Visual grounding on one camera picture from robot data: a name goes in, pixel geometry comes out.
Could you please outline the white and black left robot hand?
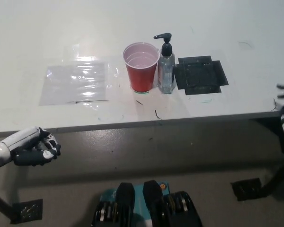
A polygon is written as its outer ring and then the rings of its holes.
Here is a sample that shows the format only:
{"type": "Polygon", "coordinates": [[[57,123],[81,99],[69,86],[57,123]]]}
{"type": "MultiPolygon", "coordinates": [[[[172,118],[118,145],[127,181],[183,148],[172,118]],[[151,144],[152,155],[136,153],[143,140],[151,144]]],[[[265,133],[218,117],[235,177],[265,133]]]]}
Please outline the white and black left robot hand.
{"type": "Polygon", "coordinates": [[[18,131],[2,141],[17,166],[47,164],[61,154],[61,145],[47,130],[32,127],[18,131]]]}

